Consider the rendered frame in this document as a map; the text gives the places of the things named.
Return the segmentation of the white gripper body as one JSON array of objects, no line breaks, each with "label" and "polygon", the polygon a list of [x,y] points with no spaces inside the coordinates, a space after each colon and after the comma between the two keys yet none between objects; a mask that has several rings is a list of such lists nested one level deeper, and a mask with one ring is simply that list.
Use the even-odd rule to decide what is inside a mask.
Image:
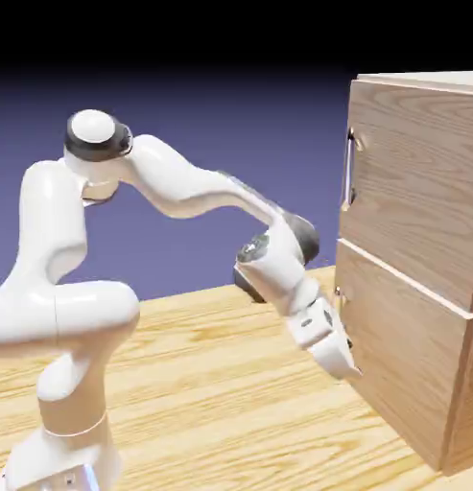
[{"label": "white gripper body", "polygon": [[332,332],[310,346],[307,351],[328,375],[337,380],[362,377],[362,370],[352,356],[349,337],[338,318],[334,319]]}]

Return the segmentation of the light wood cabinet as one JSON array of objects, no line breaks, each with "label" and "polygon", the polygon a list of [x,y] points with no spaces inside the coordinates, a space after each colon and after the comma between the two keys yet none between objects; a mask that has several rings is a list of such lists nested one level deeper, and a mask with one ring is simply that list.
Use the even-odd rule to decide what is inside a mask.
[{"label": "light wood cabinet", "polygon": [[335,277],[354,388],[431,467],[472,467],[473,71],[351,83]]}]

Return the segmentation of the light wood cabinet door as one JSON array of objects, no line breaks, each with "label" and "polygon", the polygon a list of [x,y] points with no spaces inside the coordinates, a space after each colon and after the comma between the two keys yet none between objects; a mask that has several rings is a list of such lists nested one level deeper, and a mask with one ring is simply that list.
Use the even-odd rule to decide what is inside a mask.
[{"label": "light wood cabinet door", "polygon": [[341,237],[473,313],[473,87],[360,78]]},{"label": "light wood cabinet door", "polygon": [[338,242],[335,281],[347,299],[340,314],[363,372],[356,390],[440,469],[473,316],[346,240]]}]

